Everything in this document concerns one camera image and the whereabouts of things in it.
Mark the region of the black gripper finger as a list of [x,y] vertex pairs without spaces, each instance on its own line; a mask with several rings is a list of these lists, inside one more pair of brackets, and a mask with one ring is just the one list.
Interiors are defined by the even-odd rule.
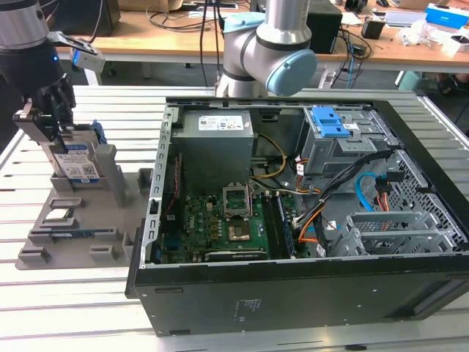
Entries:
[[13,122],[36,143],[45,143],[53,154],[67,154],[68,149],[59,131],[59,123],[34,107],[29,98],[13,116]]
[[45,113],[60,125],[73,124],[73,108],[76,106],[71,79],[65,73],[57,82],[43,89]]

